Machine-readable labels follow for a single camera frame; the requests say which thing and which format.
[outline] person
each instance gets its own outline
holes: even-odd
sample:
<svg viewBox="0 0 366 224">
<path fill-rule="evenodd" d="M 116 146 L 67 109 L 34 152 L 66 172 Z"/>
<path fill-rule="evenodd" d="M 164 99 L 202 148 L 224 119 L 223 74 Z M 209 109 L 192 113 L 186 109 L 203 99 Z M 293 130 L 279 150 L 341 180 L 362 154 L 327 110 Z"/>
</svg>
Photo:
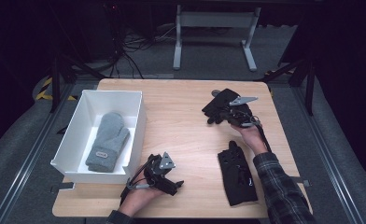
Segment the person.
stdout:
<svg viewBox="0 0 366 224">
<path fill-rule="evenodd" d="M 270 222 L 316 223 L 303 193 L 284 172 L 276 155 L 267 150 L 259 130 L 254 126 L 250 128 L 231 126 L 242 135 L 244 142 L 253 150 L 255 155 L 253 163 L 262 184 Z M 134 223 L 134 214 L 163 194 L 162 191 L 153 188 L 131 190 L 120 208 L 113 211 L 118 223 Z"/>
</svg>

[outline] gray oven mitt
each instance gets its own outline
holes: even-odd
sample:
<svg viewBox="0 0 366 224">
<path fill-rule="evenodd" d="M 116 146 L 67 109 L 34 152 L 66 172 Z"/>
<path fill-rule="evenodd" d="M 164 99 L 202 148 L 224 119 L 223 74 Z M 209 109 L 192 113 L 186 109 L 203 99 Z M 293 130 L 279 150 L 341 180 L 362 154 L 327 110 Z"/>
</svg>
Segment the gray oven mitt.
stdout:
<svg viewBox="0 0 366 224">
<path fill-rule="evenodd" d="M 102 117 L 98 133 L 85 164 L 88 170 L 112 173 L 130 131 L 124 127 L 122 116 L 110 112 Z"/>
</svg>

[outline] black glove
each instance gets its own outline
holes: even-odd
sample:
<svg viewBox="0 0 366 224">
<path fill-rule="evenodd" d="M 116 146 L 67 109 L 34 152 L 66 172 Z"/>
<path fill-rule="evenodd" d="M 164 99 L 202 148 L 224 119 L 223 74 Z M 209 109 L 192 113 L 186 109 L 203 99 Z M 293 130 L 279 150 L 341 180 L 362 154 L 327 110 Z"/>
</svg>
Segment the black glove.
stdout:
<svg viewBox="0 0 366 224">
<path fill-rule="evenodd" d="M 228 113 L 230 111 L 230 102 L 235 100 L 238 96 L 238 93 L 231 91 L 230 89 L 219 92 L 202 110 L 204 114 L 209 117 L 207 123 L 211 124 L 215 122 L 216 124 L 220 124 L 223 121 L 220 113 Z"/>
<path fill-rule="evenodd" d="M 230 141 L 229 149 L 218 154 L 218 162 L 230 206 L 258 200 L 244 152 L 234 141 Z"/>
</svg>

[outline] plaid shirt sleeve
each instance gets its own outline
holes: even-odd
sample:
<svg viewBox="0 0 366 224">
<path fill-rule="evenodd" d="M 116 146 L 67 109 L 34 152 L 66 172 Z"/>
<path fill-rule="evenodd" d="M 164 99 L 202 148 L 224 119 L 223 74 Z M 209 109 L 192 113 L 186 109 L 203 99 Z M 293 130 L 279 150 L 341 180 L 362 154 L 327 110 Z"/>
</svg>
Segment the plaid shirt sleeve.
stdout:
<svg viewBox="0 0 366 224">
<path fill-rule="evenodd" d="M 271 223 L 316 223 L 302 191 L 285 174 L 274 153 L 261 153 L 253 162 L 262 183 Z"/>
</svg>

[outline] yellow and black hazard tape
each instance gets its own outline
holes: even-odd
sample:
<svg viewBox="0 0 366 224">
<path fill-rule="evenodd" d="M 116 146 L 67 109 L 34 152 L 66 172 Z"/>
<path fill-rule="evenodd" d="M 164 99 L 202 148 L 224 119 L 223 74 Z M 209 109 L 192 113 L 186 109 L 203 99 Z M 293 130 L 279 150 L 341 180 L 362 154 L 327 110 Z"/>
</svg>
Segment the yellow and black hazard tape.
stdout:
<svg viewBox="0 0 366 224">
<path fill-rule="evenodd" d="M 47 80 L 44 82 L 43 87 L 39 91 L 36 96 L 36 100 L 52 100 L 52 95 L 47 95 L 46 91 L 49 88 L 49 85 L 52 83 L 52 76 L 49 76 Z M 67 100 L 77 100 L 78 97 L 76 95 L 70 95 Z"/>
</svg>

